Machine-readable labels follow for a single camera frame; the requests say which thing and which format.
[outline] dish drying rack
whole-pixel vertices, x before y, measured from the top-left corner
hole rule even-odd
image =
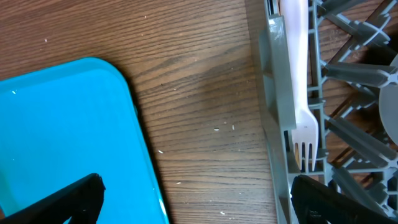
[[[271,165],[278,223],[298,223],[290,187],[294,177],[305,174],[337,192],[398,221],[398,153],[389,147],[385,130],[368,134],[345,117],[354,110],[378,103],[379,89],[397,82],[397,52],[387,45],[389,36],[383,31],[396,0],[384,0],[364,22],[351,21],[342,12],[364,0],[310,0],[309,46],[312,85],[308,86],[309,108],[318,119],[320,137],[315,170],[300,170],[294,156],[291,130],[295,129],[292,81],[283,16],[277,0],[246,0],[252,56],[255,64],[262,127],[266,135]],[[325,62],[320,58],[318,26],[329,20],[351,35],[337,54]],[[394,58],[390,66],[344,63],[354,51],[367,46]],[[328,79],[343,80],[358,91],[356,97],[334,117],[324,112],[322,85]],[[337,166],[328,163],[326,136],[335,133],[352,149]],[[364,188],[352,174],[372,173],[373,181]]]

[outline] white plastic fork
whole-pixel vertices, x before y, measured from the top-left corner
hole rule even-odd
[[[312,148],[312,170],[318,152],[318,122],[308,108],[307,63],[308,63],[308,0],[280,0],[280,13],[284,16],[287,48],[295,108],[296,126],[292,130],[292,141],[297,152],[298,166],[302,169],[303,149],[305,171],[308,171],[310,147]]]

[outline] blue plastic tray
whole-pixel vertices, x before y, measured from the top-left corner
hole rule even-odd
[[[169,223],[129,88],[84,58],[0,82],[0,206],[11,215],[90,174],[98,223]]]

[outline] fork handle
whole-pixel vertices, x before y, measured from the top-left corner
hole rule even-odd
[[[285,19],[294,108],[308,110],[308,1],[280,0],[279,7]]]

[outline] dish rack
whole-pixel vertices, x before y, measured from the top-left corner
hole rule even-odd
[[[246,0],[261,123],[266,135],[278,223],[298,223],[290,200],[290,187],[294,177],[300,174],[318,178],[321,183],[343,192],[365,207],[398,221],[397,151],[389,147],[388,136],[383,129],[368,134],[345,119],[354,110],[377,104],[379,89],[397,79],[397,52],[387,46],[390,38],[383,31],[391,19],[389,11],[397,1],[383,1],[364,22],[351,21],[342,15],[343,11],[362,2],[309,2],[312,85],[308,86],[308,92],[312,97],[308,99],[308,105],[318,119],[320,141],[315,170],[304,171],[296,163],[291,138],[295,115],[283,16],[279,14],[277,0]],[[325,19],[351,35],[329,62],[320,58],[318,26]],[[394,60],[390,66],[344,63],[351,53],[364,46],[377,49]],[[328,79],[343,80],[358,92],[334,117],[324,112],[322,86]],[[333,165],[327,161],[329,152],[326,147],[326,136],[331,132],[354,149],[339,164]],[[357,173],[373,174],[367,187],[355,181],[353,174]]]

